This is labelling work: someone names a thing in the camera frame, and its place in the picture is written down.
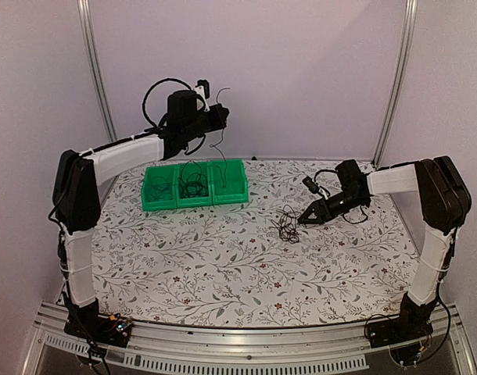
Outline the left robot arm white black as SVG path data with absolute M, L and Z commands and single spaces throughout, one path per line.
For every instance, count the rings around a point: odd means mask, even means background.
M 88 339 L 99 338 L 105 327 L 92 280 L 91 242 L 101 216 L 99 187 L 127 170 L 165 161 L 184 153 L 189 144 L 204 141 L 208 133 L 227 126 L 229 109 L 211 105 L 209 83 L 186 84 L 167 99 L 167 111 L 159 122 L 146 118 L 150 127 L 139 134 L 84 152 L 67 150 L 59 158 L 52 210 L 48 220 L 59 228 L 60 269 L 66 282 L 66 303 L 74 326 Z

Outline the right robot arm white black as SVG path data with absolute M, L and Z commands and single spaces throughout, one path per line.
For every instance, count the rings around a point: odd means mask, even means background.
M 438 299 L 440 281 L 450 268 L 458 231 L 472 207 L 471 195 L 448 156 L 405 162 L 364 173 L 353 159 L 334 170 L 341 191 L 312 202 L 299 216 L 302 225 L 322 225 L 351 209 L 369 207 L 376 195 L 419 194 L 425 238 L 419 266 L 403 298 L 418 308 Z

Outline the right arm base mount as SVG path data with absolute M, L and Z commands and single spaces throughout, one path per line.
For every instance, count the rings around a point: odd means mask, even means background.
M 436 306 L 433 300 L 429 304 L 416 305 L 408 295 L 400 303 L 400 312 L 397 318 L 366 322 L 364 336 L 369 340 L 372 348 L 404 343 L 405 341 L 427 338 L 433 332 L 429 322 L 432 311 Z M 413 366 L 421 359 L 426 344 L 416 341 L 414 344 L 395 348 L 390 351 L 392 360 L 401 366 Z

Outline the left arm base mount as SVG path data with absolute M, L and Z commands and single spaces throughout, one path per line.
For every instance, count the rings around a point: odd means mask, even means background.
M 83 308 L 73 304 L 66 292 L 62 292 L 62 300 L 68 311 L 64 332 L 71 336 L 120 348 L 126 348 L 131 336 L 132 319 L 119 313 L 102 316 L 99 313 L 99 302 Z

